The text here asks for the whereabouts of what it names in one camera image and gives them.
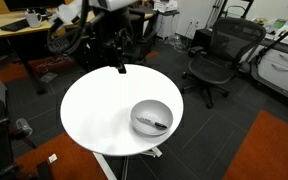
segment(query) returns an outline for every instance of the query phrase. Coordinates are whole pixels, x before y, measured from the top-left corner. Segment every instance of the chair backrest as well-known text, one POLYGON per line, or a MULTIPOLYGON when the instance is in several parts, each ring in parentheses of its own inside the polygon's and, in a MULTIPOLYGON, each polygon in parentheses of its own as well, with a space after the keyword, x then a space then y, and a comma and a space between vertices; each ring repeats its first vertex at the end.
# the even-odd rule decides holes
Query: chair backrest
POLYGON ((230 61, 236 69, 241 57, 260 44, 266 34, 265 29, 248 20, 221 18, 213 26, 208 54, 230 61))

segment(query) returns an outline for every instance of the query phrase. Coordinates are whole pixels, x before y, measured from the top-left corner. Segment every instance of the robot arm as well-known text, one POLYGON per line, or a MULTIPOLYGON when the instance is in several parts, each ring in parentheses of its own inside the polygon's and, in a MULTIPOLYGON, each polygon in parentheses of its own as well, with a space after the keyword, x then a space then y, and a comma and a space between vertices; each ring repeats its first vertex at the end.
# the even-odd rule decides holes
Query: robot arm
POLYGON ((95 24, 98 29, 99 40, 102 43, 104 56, 109 66, 116 67, 120 73, 126 73, 123 64, 123 37, 121 33, 130 25, 129 13, 127 6, 137 0, 75 0, 69 5, 60 5, 56 14, 49 20, 52 25, 48 33, 48 48, 56 54, 70 54, 80 44, 81 37, 86 27, 92 27, 95 24), (95 18, 86 23, 89 6, 93 7, 95 18), (80 20, 77 28, 68 33, 54 38, 53 33, 63 27, 65 24, 71 23, 78 14, 80 20), (59 42, 62 39, 72 36, 71 42, 61 47, 59 42))

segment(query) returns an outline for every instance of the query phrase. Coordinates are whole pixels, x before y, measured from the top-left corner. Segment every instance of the table top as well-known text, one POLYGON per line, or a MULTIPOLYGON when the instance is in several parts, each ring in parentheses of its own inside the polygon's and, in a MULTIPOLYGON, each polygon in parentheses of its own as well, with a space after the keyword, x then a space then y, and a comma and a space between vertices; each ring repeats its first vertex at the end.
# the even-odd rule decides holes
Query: table top
MULTIPOLYGON (((91 11, 88 15, 88 20, 93 19, 95 16, 93 12, 91 11)), ((25 14, 23 12, 21 13, 10 13, 10 14, 0 14, 0 27, 6 24, 10 24, 15 21, 19 21, 25 18, 25 14)), ((67 24, 66 27, 74 26, 73 24, 67 24)), ((48 21, 42 21, 41 26, 37 28, 27 27, 24 29, 21 29, 16 32, 10 32, 10 31, 3 31, 0 29, 0 37, 9 37, 9 36, 16 36, 21 34, 28 34, 28 33, 34 33, 39 31, 47 31, 50 29, 51 25, 48 21)))
POLYGON ((125 65, 127 73, 104 67, 76 81, 65 94, 61 119, 69 136, 82 147, 108 156, 128 156, 152 149, 167 140, 183 115, 183 99, 176 85, 153 69, 125 65), (132 107, 147 99, 166 104, 173 124, 159 136, 136 131, 132 107))

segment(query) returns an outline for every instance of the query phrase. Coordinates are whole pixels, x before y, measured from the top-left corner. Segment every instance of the white wall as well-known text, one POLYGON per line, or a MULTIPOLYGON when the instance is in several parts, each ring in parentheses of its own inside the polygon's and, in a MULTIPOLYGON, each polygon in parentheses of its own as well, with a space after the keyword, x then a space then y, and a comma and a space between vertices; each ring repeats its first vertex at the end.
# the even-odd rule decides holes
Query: white wall
MULTIPOLYGON (((191 18, 200 20, 198 25, 199 29, 205 27, 215 0, 177 0, 177 2, 180 19, 176 32, 185 35, 191 18)), ((247 3, 241 0, 229 0, 226 7, 229 5, 241 5, 246 7, 247 3)), ((247 15, 247 19, 258 17, 264 17, 268 20, 277 18, 287 20, 288 0, 255 0, 247 15)))

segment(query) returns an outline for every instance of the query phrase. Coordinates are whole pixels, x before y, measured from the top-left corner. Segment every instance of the floor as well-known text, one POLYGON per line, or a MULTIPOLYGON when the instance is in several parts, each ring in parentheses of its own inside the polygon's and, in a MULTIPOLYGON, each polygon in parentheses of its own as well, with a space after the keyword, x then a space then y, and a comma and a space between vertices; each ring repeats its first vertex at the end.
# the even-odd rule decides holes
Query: floor
MULTIPOLYGON (((190 61, 185 53, 157 41, 158 55, 146 66, 167 75, 178 87, 193 83, 182 80, 190 61)), ((37 145, 64 132, 60 118, 61 100, 68 88, 85 72, 74 65, 45 83, 48 92, 37 95, 29 79, 6 84, 8 110, 15 121, 25 118, 34 133, 30 136, 37 145)), ((248 77, 237 77, 226 85, 228 98, 214 92, 213 109, 205 105, 205 92, 199 89, 183 95, 184 114, 176 132, 158 148, 160 158, 146 155, 130 157, 128 179, 222 179, 259 110, 288 122, 288 101, 248 77)), ((30 150, 21 141, 13 142, 15 157, 30 150)), ((123 158, 104 157, 117 179, 121 177, 123 158)))

